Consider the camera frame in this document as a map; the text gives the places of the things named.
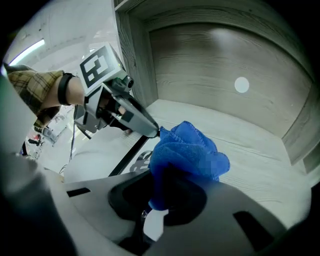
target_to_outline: black slot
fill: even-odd
[[[72,197],[76,197],[85,193],[89,193],[90,189],[83,187],[83,188],[79,188],[79,189],[75,189],[75,190],[71,190],[71,191],[67,191],[66,193],[68,194],[68,196],[70,198]]]
[[[256,252],[267,247],[274,241],[274,238],[268,231],[266,231],[249,212],[239,211],[234,213],[233,216]]]

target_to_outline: white dot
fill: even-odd
[[[238,77],[234,82],[234,87],[237,92],[243,94],[249,90],[249,81],[245,77]]]

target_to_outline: ceiling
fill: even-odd
[[[4,61],[9,63],[25,49],[44,39],[19,64],[37,71],[76,73],[83,55],[109,42],[119,53],[117,27],[111,0],[53,0],[19,31]]]

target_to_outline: person's arm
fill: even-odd
[[[35,126],[44,127],[59,112],[58,86],[63,76],[62,70],[36,72],[34,70],[12,71],[8,78],[13,87],[38,117]],[[84,92],[77,77],[69,81],[66,99],[70,104],[83,104]]]
[[[40,110],[48,109],[61,104],[58,101],[58,87],[62,75],[59,76],[53,83],[51,89],[47,93]],[[67,85],[65,92],[66,101],[71,105],[83,105],[84,104],[84,89],[81,84],[81,80],[78,77],[72,77]]]

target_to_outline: wooden wall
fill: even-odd
[[[305,48],[298,36],[283,17],[264,0],[126,1],[126,9],[130,10],[132,16],[142,20],[148,31],[190,23],[233,26],[255,33],[278,45],[291,55],[312,78],[314,77]]]
[[[276,44],[246,30],[209,23],[150,32],[159,99],[217,110],[282,138],[305,104],[311,79]],[[249,90],[239,93],[235,80]]]
[[[115,18],[123,64],[134,80],[133,95],[146,108],[158,99],[149,33],[127,13],[116,12]]]
[[[320,89],[317,84],[311,86],[301,112],[282,141],[292,164],[306,157],[307,172],[320,164],[317,147],[320,143]]]

